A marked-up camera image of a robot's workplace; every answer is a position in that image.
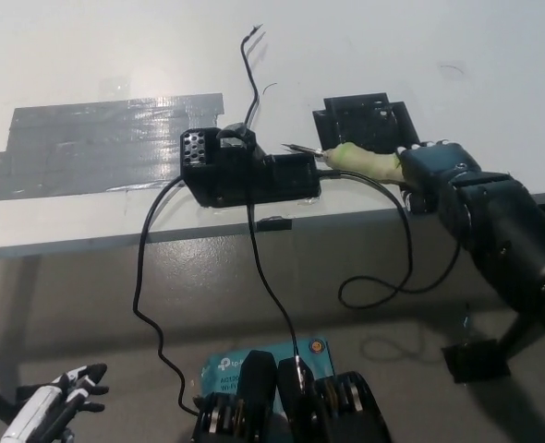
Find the gray floor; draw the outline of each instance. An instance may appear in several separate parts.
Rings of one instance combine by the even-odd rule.
[[[414,283],[430,281],[453,251],[431,220],[414,222]],[[441,348],[464,338],[470,303],[476,334],[500,334],[513,314],[467,257],[442,288],[403,295],[373,312],[352,313],[335,300],[356,273],[397,281],[405,265],[401,226],[268,233],[262,264],[301,336],[323,335],[337,371],[355,369],[371,385],[395,440],[545,442],[545,337],[512,360],[514,376],[455,385]],[[102,414],[73,423],[79,442],[183,442],[194,418],[176,407],[178,380],[155,355],[155,335],[130,311],[136,249],[0,261],[0,386],[56,377],[106,362]],[[210,353],[288,339],[262,288],[245,236],[149,247],[141,308],[166,330],[165,353],[188,377],[187,403]],[[384,292],[369,285],[353,300]],[[0,425],[0,436],[3,427]]]

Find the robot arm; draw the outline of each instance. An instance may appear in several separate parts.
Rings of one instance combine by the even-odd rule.
[[[56,439],[71,443],[67,428],[80,411],[101,412],[104,406],[88,401],[90,395],[104,394],[108,388],[97,386],[106,365],[73,369],[52,383],[19,389],[24,405],[8,427],[0,443],[51,443]]]
[[[545,212],[509,174],[483,172],[457,143],[399,152],[414,192],[519,314],[545,327]]]

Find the black cable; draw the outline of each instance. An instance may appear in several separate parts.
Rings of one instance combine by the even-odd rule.
[[[400,219],[402,220],[404,229],[406,231],[406,252],[407,252],[408,270],[406,272],[405,277],[400,282],[400,284],[396,286],[385,280],[382,280],[370,275],[357,275],[354,277],[350,277],[349,279],[346,279],[345,281],[343,281],[340,287],[338,288],[338,300],[341,303],[341,305],[349,309],[368,309],[372,307],[377,307],[379,305],[383,305],[389,302],[394,297],[396,297],[399,293],[416,293],[416,294],[427,293],[428,291],[431,291],[432,289],[436,288],[437,286],[439,286],[441,283],[445,281],[445,279],[449,276],[449,274],[453,270],[455,263],[457,262],[457,259],[459,258],[459,253],[461,251],[461,245],[459,243],[456,244],[453,257],[449,261],[449,264],[445,268],[445,271],[437,280],[435,280],[433,283],[423,288],[408,289],[405,287],[405,285],[410,279],[412,272],[414,270],[414,249],[412,246],[412,235],[410,232],[410,226],[408,224],[408,219],[406,216],[406,211],[402,207],[402,204],[399,202],[399,200],[384,185],[367,177],[366,175],[351,173],[349,171],[328,171],[328,172],[322,171],[320,176],[321,178],[339,176],[344,178],[355,179],[355,180],[363,181],[367,183],[368,185],[370,185],[371,187],[373,187],[374,189],[378,190],[379,192],[381,192],[384,196],[388,197],[393,202],[393,204],[395,205],[398,211]],[[344,299],[344,290],[345,290],[345,287],[353,281],[373,281],[378,283],[381,286],[390,288],[392,290],[392,293],[390,293],[387,297],[384,297],[377,302],[373,302],[367,305],[351,305]]]
[[[248,112],[246,113],[246,118],[244,119],[245,125],[248,125],[248,122],[250,121],[252,113],[256,111],[258,102],[260,100],[260,95],[258,93],[258,88],[256,86],[256,82],[254,81],[254,77],[252,76],[252,69],[250,68],[248,57],[246,56],[246,51],[244,47],[246,46],[246,43],[248,42],[248,40],[250,40],[250,37],[252,37],[259,28],[260,26],[255,26],[254,29],[250,32],[250,34],[244,37],[244,40],[242,40],[242,43],[240,45],[240,52],[242,53],[242,60],[244,60],[244,67],[246,68],[246,73],[248,74],[248,80],[250,82],[252,90],[254,91],[254,98],[252,99],[252,103],[250,104],[248,108]],[[252,243],[252,249],[254,251],[254,261],[256,262],[256,269],[258,270],[258,274],[260,276],[260,279],[262,280],[262,284],[264,285],[264,288],[266,288],[267,293],[269,293],[269,296],[272,298],[274,303],[277,305],[277,307],[281,311],[281,314],[283,314],[283,317],[285,318],[285,322],[287,324],[287,327],[289,328],[289,332],[291,333],[291,342],[293,343],[293,354],[294,356],[298,356],[299,349],[297,348],[297,335],[295,334],[295,328],[293,327],[293,322],[291,321],[291,318],[287,314],[287,311],[285,310],[285,307],[283,306],[283,304],[279,301],[277,296],[274,294],[273,289],[271,288],[271,285],[266,280],[264,272],[262,271],[262,265],[260,263],[260,254],[258,252],[258,244],[256,243],[256,229],[254,228],[254,204],[252,203],[252,197],[250,194],[250,189],[252,184],[252,174],[253,174],[253,165],[252,165],[251,157],[252,157],[251,153],[249,153],[247,156],[248,164],[247,164],[247,180],[246,180],[246,211],[248,214],[248,229],[250,232],[250,241]]]
[[[165,195],[181,181],[182,181],[182,177],[178,176],[177,178],[172,180],[170,183],[168,183],[165,186],[165,188],[162,189],[162,191],[160,191],[160,194],[158,194],[158,197],[155,198],[155,200],[151,204],[151,207],[147,213],[147,216],[145,217],[145,222],[143,223],[143,228],[141,229],[141,237],[139,238],[139,254],[137,258],[137,283],[135,285],[135,295],[133,297],[133,313],[137,317],[139,317],[141,320],[143,320],[145,323],[147,323],[148,325],[150,325],[152,328],[155,329],[155,331],[158,334],[158,357],[160,357],[160,360],[166,363],[180,377],[180,391],[178,392],[178,406],[180,406],[180,409],[182,409],[185,413],[190,413],[191,415],[198,416],[199,413],[188,408],[182,402],[184,397],[184,389],[186,386],[186,380],[180,368],[176,366],[174,363],[172,363],[170,360],[168,360],[168,358],[164,355],[164,348],[163,348],[164,347],[164,332],[162,331],[162,328],[160,328],[160,326],[151,318],[147,317],[145,314],[139,311],[139,297],[141,296],[141,287],[143,285],[143,258],[145,256],[145,244],[147,243],[147,237],[150,233],[151,221],[153,219],[153,215],[155,214],[155,211],[158,209],[158,206],[160,205],[160,202],[164,199]]]
[[[258,106],[258,102],[260,101],[260,95],[258,93],[258,88],[256,87],[256,82],[254,81],[254,77],[252,76],[252,68],[250,67],[250,64],[248,62],[248,56],[246,55],[245,46],[246,43],[252,38],[252,36],[258,32],[260,29],[260,26],[255,26],[250,31],[250,34],[248,34],[246,37],[244,37],[244,40],[242,40],[242,43],[240,44],[239,50],[242,53],[242,60],[244,60],[244,67],[246,68],[246,74],[248,74],[248,80],[250,80],[250,86],[252,87],[252,91],[254,93],[254,98],[252,99],[252,103],[250,104],[248,108],[248,112],[246,113],[246,117],[244,118],[244,125],[248,126],[248,123],[250,121],[250,118],[252,116],[252,113],[256,111],[256,107]]]

